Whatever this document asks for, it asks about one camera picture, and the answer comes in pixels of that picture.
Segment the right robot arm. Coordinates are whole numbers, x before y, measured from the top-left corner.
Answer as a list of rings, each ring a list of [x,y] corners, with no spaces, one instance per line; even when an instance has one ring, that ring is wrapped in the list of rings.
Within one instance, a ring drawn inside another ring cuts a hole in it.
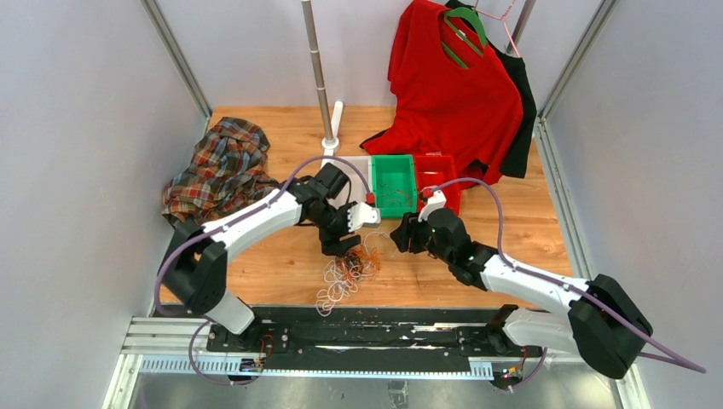
[[[606,377],[623,378],[642,352],[652,326],[622,286],[610,276],[592,280],[552,274],[471,239],[450,209],[425,220],[407,213],[390,237],[400,252],[426,252],[447,265],[462,284],[511,295],[541,308],[516,308],[489,328],[497,354],[519,346],[540,346],[578,354]]]

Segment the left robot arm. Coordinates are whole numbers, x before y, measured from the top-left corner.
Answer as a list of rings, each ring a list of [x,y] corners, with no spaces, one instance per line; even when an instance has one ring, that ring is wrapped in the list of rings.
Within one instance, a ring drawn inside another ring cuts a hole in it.
[[[261,320],[228,289],[228,265],[249,247],[303,222],[318,228],[323,254],[343,256],[360,244],[357,230],[381,221],[372,192],[361,203],[330,203],[348,184],[350,178],[328,162],[314,176],[290,176],[230,216],[202,225],[186,220],[171,238],[156,285],[169,289],[191,315],[221,326],[239,351],[254,350],[263,340]]]

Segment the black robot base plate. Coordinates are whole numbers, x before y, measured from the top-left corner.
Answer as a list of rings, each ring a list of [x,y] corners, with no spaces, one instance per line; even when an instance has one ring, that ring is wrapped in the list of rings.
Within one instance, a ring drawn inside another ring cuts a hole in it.
[[[470,360],[517,364],[541,357],[486,325],[489,308],[315,308],[257,306],[263,340],[249,350],[212,325],[205,350],[263,358],[269,369],[319,372],[464,372]]]

